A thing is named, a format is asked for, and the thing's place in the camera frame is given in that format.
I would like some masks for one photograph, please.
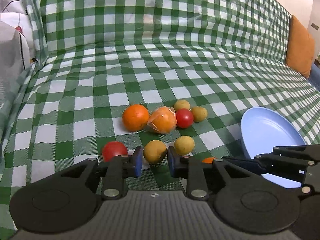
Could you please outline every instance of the green and white checkered cloth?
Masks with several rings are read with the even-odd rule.
[[[291,16],[275,0],[26,2],[38,62],[4,131],[1,239],[15,230],[8,206],[17,189],[89,157],[102,161],[109,141],[132,153],[151,140],[172,145],[188,135],[198,159],[241,156],[241,116],[265,106],[308,144],[320,143],[320,93],[284,65]],[[181,98],[205,107],[207,120],[165,135],[122,126],[130,104],[151,113]],[[170,177],[167,159],[144,163],[141,178],[127,183],[140,190],[186,186]]]

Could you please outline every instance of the red tomato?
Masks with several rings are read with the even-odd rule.
[[[102,149],[103,161],[108,162],[114,156],[128,154],[127,148],[121,142],[108,142]]]
[[[177,126],[180,128],[187,128],[193,124],[193,114],[185,108],[176,112]]]

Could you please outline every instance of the blue plate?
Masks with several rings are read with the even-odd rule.
[[[241,119],[241,144],[247,158],[271,153],[275,146],[306,145],[294,126],[282,115],[264,107],[248,109]],[[300,183],[271,174],[266,179],[286,188],[300,187]]]

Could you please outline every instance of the plastic-wrapped orange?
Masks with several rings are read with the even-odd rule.
[[[216,157],[209,157],[209,158],[205,158],[202,162],[203,163],[212,163],[214,159],[216,159]]]
[[[159,107],[149,117],[147,125],[157,133],[169,133],[177,127],[174,109],[167,106]]]
[[[122,122],[130,132],[141,130],[149,118],[148,110],[142,105],[129,106],[122,114]]]

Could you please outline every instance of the orange cushion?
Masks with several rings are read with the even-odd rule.
[[[308,30],[292,15],[285,63],[308,78],[311,71],[315,40]]]

